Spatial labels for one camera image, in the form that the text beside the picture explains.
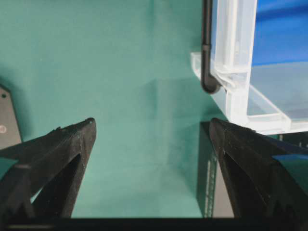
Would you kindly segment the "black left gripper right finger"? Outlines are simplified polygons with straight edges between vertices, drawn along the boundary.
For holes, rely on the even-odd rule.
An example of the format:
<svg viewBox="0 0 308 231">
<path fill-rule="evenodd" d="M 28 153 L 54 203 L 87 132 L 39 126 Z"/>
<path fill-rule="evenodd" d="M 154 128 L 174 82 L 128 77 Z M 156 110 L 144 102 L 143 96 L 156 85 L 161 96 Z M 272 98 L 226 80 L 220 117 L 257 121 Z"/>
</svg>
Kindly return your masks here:
<svg viewBox="0 0 308 231">
<path fill-rule="evenodd" d="M 307 219 L 308 193 L 284 166 L 303 164 L 306 149 L 218 118 L 209 134 L 236 217 Z"/>
</svg>

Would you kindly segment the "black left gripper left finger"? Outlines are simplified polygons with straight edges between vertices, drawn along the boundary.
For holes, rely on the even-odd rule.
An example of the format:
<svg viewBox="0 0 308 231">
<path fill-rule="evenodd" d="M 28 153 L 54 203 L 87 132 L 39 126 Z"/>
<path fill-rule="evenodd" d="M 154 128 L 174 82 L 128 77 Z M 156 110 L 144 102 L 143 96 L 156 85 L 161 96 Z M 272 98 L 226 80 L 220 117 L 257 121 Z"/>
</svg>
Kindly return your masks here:
<svg viewBox="0 0 308 231">
<path fill-rule="evenodd" d="M 0 152 L 16 161 L 0 180 L 0 218 L 69 218 L 96 140 L 88 118 Z"/>
</svg>

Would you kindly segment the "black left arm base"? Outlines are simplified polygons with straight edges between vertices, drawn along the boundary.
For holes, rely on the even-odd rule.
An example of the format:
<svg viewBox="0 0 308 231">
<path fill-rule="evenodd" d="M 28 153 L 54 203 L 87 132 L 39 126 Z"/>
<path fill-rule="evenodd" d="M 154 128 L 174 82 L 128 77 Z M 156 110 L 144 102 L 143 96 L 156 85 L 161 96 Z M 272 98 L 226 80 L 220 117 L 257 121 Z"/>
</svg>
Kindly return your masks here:
<svg viewBox="0 0 308 231">
<path fill-rule="evenodd" d="M 15 108 L 8 88 L 0 85 L 0 149 L 22 142 Z"/>
</svg>

